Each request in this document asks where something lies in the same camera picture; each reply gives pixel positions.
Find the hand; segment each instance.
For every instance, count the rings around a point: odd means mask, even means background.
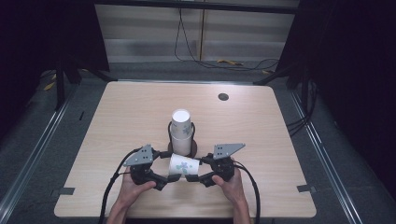
[[[212,180],[221,187],[224,196],[233,204],[233,224],[250,224],[248,202],[239,169],[234,168],[233,177],[228,182],[218,175],[213,175]]]
[[[213,175],[213,182],[221,187],[224,196],[232,203],[237,204],[246,200],[244,186],[242,185],[242,176],[239,169],[234,168],[233,177],[228,181],[224,181],[220,176]]]
[[[129,207],[137,200],[139,195],[149,189],[155,187],[154,181],[149,181],[142,185],[136,185],[132,180],[130,167],[128,166],[122,177],[122,184],[120,188],[119,197],[111,208],[110,214],[107,218],[107,224],[121,224],[125,222],[126,214]]]
[[[129,208],[141,193],[154,188],[156,184],[154,181],[149,181],[142,185],[136,185],[129,174],[131,173],[131,168],[129,166],[126,168],[125,173],[128,174],[125,174],[122,177],[122,184],[119,197],[117,198],[117,203]]]

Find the cup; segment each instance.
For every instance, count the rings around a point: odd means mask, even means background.
[[[198,175],[199,161],[172,154],[169,163],[169,175]]]
[[[181,156],[189,155],[191,153],[191,138],[192,134],[190,134],[190,137],[185,139],[178,139],[172,135],[173,152]]]
[[[172,114],[171,134],[176,139],[186,139],[191,136],[190,112],[185,109],[177,109]]]

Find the wooden table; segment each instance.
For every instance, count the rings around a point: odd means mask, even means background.
[[[220,93],[229,96],[219,99]],[[185,108],[196,127],[196,158],[213,152],[215,144],[245,143],[233,154],[252,173],[262,200],[262,217],[312,217],[316,208],[305,185],[274,92],[269,87],[233,84],[110,82],[81,145],[66,188],[55,207],[58,217],[99,217],[103,194],[122,158],[150,143],[165,151],[172,112]],[[152,170],[168,175],[169,159],[158,159]],[[199,174],[206,174],[202,165]],[[244,188],[250,215],[255,217],[254,190],[245,172]],[[120,190],[118,178],[108,195],[106,215]],[[231,217],[230,203],[217,186],[180,179],[162,191],[145,192],[129,210],[129,217]]]

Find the metal frame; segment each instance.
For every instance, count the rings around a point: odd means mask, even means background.
[[[20,199],[30,178],[32,177],[35,168],[40,162],[40,159],[45,152],[47,144],[49,143],[59,123],[61,122],[61,119],[64,116],[64,112],[66,111],[69,102],[73,98],[76,90],[77,85],[74,85],[64,104],[62,104],[60,108],[52,115],[52,118],[50,119],[46,130],[43,132],[37,144],[35,145],[35,148],[33,149],[30,157],[28,158],[23,168],[20,170],[17,178],[14,180],[6,195],[0,202],[0,224],[6,224],[9,217],[11,216],[18,200]]]
[[[97,5],[113,6],[134,6],[134,7],[174,7],[190,9],[210,9],[222,11],[246,11],[246,12],[266,12],[277,14],[296,14],[301,10],[297,7],[268,7],[258,5],[244,4],[224,4],[208,2],[190,2],[190,1],[142,1],[142,0],[96,0]],[[305,9],[304,12],[314,12],[314,10]]]
[[[305,112],[301,105],[302,101],[299,95],[295,91],[290,91],[290,94],[294,104],[297,107],[297,111],[300,117],[304,118]],[[323,143],[314,127],[314,124],[311,121],[308,121],[305,128],[318,154],[320,162],[323,165],[327,177],[332,184],[334,193],[337,196],[341,206],[343,207],[344,212],[346,213],[346,217],[349,223],[362,224],[363,222],[361,220],[361,217],[359,216],[355,204],[353,203],[352,198],[349,196],[343,181],[341,180],[340,176],[337,174],[337,171],[332,165],[332,160],[330,159],[329,154],[327,154],[326,148],[325,146],[323,146]]]

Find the wire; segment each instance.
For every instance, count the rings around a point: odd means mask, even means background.
[[[311,83],[310,95],[311,95],[311,101],[312,101],[311,108],[305,114],[305,116],[303,118],[298,119],[298,120],[294,121],[293,123],[287,124],[288,127],[296,125],[295,127],[292,127],[291,129],[289,129],[289,133],[294,131],[293,133],[290,133],[290,137],[293,137],[295,134],[297,134],[297,132],[299,132],[309,122],[309,120],[311,120],[312,114],[314,113],[316,101],[318,98],[318,88],[314,84],[313,81],[311,81],[310,83]]]
[[[110,182],[107,185],[107,188],[105,190],[105,193],[103,195],[103,200],[102,200],[102,209],[100,211],[100,217],[98,224],[103,224],[103,221],[105,220],[105,211],[106,211],[106,204],[107,204],[107,197],[108,193],[110,192],[111,188],[113,187],[114,182],[120,175],[128,174],[128,173],[121,173],[119,174],[121,166],[125,163],[125,161],[134,153],[136,153],[140,148],[134,149],[131,152],[129,152],[121,161],[119,167],[117,168],[116,172],[114,175],[110,178]]]
[[[253,185],[254,193],[256,195],[256,219],[255,219],[254,223],[259,224],[260,223],[260,211],[262,210],[259,188],[257,187],[256,181],[254,181],[253,175],[251,175],[251,173],[248,171],[248,169],[239,161],[236,161],[235,163],[238,163],[239,165],[234,165],[233,167],[244,170],[247,173],[248,177],[250,178],[251,184]]]
[[[221,68],[221,69],[226,69],[226,70],[231,70],[231,71],[239,71],[239,72],[269,69],[269,68],[277,65],[277,63],[279,62],[279,59],[264,59],[264,60],[261,60],[256,66],[248,68],[248,67],[225,67],[225,66],[218,66],[218,65],[211,64],[211,63],[205,63],[202,61],[198,61],[194,58],[194,56],[192,55],[191,49],[190,49],[189,40],[187,38],[186,29],[184,28],[184,22],[183,22],[183,18],[181,15],[181,8],[178,9],[178,15],[179,15],[179,21],[178,21],[178,27],[177,27],[177,37],[176,37],[174,53],[175,53],[175,57],[182,62],[195,62],[205,68]],[[184,34],[184,39],[186,40],[187,49],[189,50],[189,54],[190,54],[192,60],[183,60],[177,56],[177,43],[178,43],[179,34],[180,34],[180,26],[182,28],[182,31]],[[262,63],[269,62],[269,61],[275,61],[275,62],[270,64],[269,66],[259,68],[259,66]]]

